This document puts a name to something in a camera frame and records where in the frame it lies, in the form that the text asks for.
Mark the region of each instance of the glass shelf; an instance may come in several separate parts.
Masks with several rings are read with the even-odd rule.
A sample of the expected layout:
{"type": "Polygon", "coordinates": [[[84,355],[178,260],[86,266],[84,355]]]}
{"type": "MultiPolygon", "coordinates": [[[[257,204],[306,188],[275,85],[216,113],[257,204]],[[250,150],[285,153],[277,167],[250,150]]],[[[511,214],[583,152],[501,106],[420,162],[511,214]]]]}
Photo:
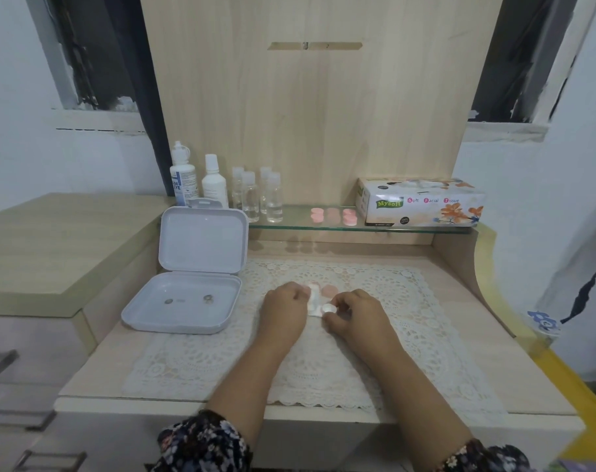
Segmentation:
{"type": "Polygon", "coordinates": [[[250,223],[250,228],[284,229],[284,230],[334,230],[334,231],[391,231],[400,233],[456,233],[467,235],[472,227],[466,226],[366,226],[361,218],[357,225],[348,226],[343,223],[343,209],[355,210],[355,207],[325,206],[325,205],[283,205],[283,220],[278,223],[267,221],[265,214],[261,214],[258,222],[250,223]],[[324,209],[324,221],[315,223],[311,220],[311,209],[319,207],[324,209]],[[339,222],[328,219],[327,209],[339,209],[339,222]]]}

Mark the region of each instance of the lace doily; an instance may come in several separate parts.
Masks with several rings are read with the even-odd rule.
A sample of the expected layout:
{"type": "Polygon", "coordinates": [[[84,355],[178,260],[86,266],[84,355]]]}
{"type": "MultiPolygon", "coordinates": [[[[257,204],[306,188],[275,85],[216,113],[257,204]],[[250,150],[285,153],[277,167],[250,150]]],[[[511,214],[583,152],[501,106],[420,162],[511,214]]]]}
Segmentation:
{"type": "MultiPolygon", "coordinates": [[[[340,291],[362,288],[378,298],[416,364],[468,425],[494,425],[506,413],[419,270],[313,261],[248,260],[228,327],[214,335],[156,333],[123,387],[133,397],[207,400],[256,332],[265,293],[288,281],[317,281],[340,291]]],[[[345,343],[308,318],[283,361],[268,403],[383,408],[368,368],[345,343]]]]}

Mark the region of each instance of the wooden desk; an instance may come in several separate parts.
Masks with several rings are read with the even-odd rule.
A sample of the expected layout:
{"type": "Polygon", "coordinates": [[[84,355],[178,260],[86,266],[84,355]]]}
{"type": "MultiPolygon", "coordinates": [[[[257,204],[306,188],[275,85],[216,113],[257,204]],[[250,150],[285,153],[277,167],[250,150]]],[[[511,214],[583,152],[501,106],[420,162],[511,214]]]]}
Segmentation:
{"type": "MultiPolygon", "coordinates": [[[[502,427],[474,428],[477,437],[486,444],[516,445],[533,466],[542,467],[584,428],[575,409],[433,247],[253,241],[248,255],[420,269],[508,412],[502,427]]],[[[87,450],[89,459],[84,467],[89,471],[117,470],[129,461],[155,460],[159,429],[202,404],[123,393],[126,377],[151,338],[152,333],[117,325],[61,391],[55,405],[60,413],[57,427],[52,426],[53,433],[38,447],[87,450]],[[129,438],[124,437],[127,430],[133,431],[129,438]],[[118,444],[114,460],[120,462],[113,464],[112,457],[104,453],[104,441],[118,444]]],[[[405,461],[398,440],[394,421],[386,413],[274,404],[265,412],[255,465],[398,470],[405,461]]]]}

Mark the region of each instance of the curtain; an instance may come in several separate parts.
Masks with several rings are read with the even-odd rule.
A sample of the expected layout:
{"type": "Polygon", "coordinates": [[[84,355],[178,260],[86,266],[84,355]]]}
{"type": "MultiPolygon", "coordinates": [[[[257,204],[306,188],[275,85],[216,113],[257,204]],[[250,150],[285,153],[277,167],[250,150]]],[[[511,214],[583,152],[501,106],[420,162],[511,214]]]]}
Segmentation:
{"type": "Polygon", "coordinates": [[[145,131],[154,148],[155,160],[168,196],[174,196],[171,183],[171,149],[164,125],[154,63],[149,49],[140,0],[103,0],[112,21],[125,68],[132,80],[136,105],[145,131]]]}

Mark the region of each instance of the wooden panel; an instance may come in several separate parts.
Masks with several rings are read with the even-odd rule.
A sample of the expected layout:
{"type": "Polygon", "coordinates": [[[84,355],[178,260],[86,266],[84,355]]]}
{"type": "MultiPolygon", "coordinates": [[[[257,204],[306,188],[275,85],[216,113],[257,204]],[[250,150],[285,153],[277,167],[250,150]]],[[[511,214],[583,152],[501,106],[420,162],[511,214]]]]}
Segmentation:
{"type": "Polygon", "coordinates": [[[141,1],[170,142],[197,167],[273,166],[294,204],[352,201],[360,175],[450,175],[501,5],[141,1]],[[334,42],[361,47],[269,49],[334,42]]]}
{"type": "Polygon", "coordinates": [[[72,317],[157,237],[172,204],[48,194],[0,212],[0,315],[72,317]]]}

